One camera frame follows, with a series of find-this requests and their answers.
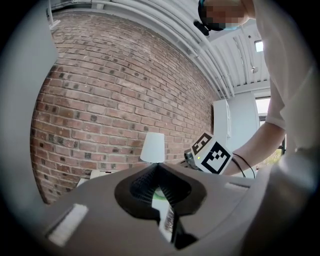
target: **ceiling beam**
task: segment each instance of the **ceiling beam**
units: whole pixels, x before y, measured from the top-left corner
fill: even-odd
[[[242,94],[270,88],[270,81],[253,82],[234,87],[234,94]]]

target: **gray surface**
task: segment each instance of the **gray surface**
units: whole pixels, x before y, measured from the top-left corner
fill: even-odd
[[[73,204],[86,205],[89,211],[65,247],[59,248],[48,241],[45,241],[45,244],[50,250],[57,250],[66,255],[100,256],[106,251],[110,255],[121,256],[179,253],[182,255],[212,255],[213,252],[217,255],[227,255],[233,251],[241,244],[239,241],[244,237],[253,215],[259,208],[259,200],[264,190],[261,189],[254,200],[252,192],[225,188],[228,182],[250,187],[254,183],[252,179],[204,173],[177,165],[169,166],[199,180],[207,189],[207,198],[197,213],[181,218],[185,231],[195,235],[200,241],[177,251],[165,240],[154,220],[131,217],[118,205],[114,196],[116,185],[125,177],[141,171],[143,168],[140,167],[91,179],[53,204],[43,215],[40,234],[45,234],[50,227],[54,226]],[[267,183],[268,179],[265,178],[261,179],[264,183],[256,183],[255,190]],[[246,196],[249,196],[249,201],[246,200],[241,205],[242,208],[237,210],[240,202]],[[230,236],[230,233],[235,233],[238,228],[240,231],[236,232],[237,235]]]
[[[155,220],[130,216],[115,199],[117,184],[143,169],[136,167],[90,179],[50,206],[43,215],[40,234],[54,225],[73,204],[88,207],[87,215],[64,248],[46,242],[50,251],[77,256],[157,256],[175,252]]]
[[[20,22],[0,58],[0,182],[9,206],[29,224],[44,203],[30,158],[30,127],[40,88],[58,58],[39,1]]]
[[[285,155],[278,164],[259,171],[256,179],[230,177],[168,164],[200,181],[207,198],[193,215],[182,216],[186,233],[198,238],[176,250],[166,242],[154,220],[131,217],[117,204],[115,187],[142,168],[132,168],[87,181],[51,206],[41,234],[60,220],[74,203],[89,209],[64,248],[66,255],[260,255],[278,235],[292,226],[319,181],[319,149]],[[226,184],[246,187],[246,191]],[[56,250],[48,241],[50,249]]]

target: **person's arm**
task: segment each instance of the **person's arm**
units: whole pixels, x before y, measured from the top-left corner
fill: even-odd
[[[246,144],[234,151],[235,154],[243,157],[250,166],[255,166],[271,156],[280,146],[286,135],[285,121],[280,114],[280,110],[285,105],[272,79],[270,79],[270,92],[271,99],[265,123]],[[242,170],[248,169],[248,165],[240,157],[236,155],[233,157],[239,163]],[[223,174],[234,175],[240,172],[236,164],[231,161]]]
[[[276,151],[284,140],[285,135],[286,132],[284,129],[272,123],[265,122],[252,138],[242,147],[235,150],[234,153],[243,157],[250,166],[255,166]],[[241,158],[236,155],[233,157],[239,163],[243,171],[249,168]],[[240,172],[241,171],[236,164],[231,161],[223,174],[234,175]]]

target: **white ceiling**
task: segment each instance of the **white ceiling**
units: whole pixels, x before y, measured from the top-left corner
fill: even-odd
[[[248,91],[260,90],[266,94],[270,87],[264,52],[256,52],[255,49],[255,41],[261,40],[261,37],[254,20],[236,30],[211,31],[210,36],[206,37],[193,26],[194,20],[199,20],[198,0],[70,2],[92,3],[91,10],[94,12],[133,20],[164,36],[190,57],[222,99]]]

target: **lamp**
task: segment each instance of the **lamp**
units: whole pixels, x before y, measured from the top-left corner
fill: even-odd
[[[145,136],[140,158],[149,163],[163,163],[165,161],[165,135],[148,132]]]

